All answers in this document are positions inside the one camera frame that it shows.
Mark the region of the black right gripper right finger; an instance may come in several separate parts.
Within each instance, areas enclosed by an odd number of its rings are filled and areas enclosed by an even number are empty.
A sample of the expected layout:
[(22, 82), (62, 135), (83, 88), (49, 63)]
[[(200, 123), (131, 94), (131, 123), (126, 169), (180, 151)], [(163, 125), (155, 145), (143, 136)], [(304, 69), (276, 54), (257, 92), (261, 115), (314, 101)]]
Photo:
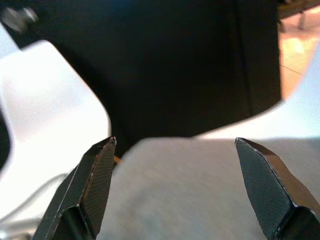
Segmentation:
[(281, 158), (263, 145), (236, 138), (243, 181), (268, 240), (318, 240), (320, 204)]

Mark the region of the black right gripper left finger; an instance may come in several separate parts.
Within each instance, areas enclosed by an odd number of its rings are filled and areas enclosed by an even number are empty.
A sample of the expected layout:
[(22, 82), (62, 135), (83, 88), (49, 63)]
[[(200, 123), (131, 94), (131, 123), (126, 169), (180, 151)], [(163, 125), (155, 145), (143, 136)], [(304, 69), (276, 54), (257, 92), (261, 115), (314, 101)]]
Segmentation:
[(108, 137), (90, 147), (57, 188), (34, 240), (95, 240), (109, 197), (117, 140)]

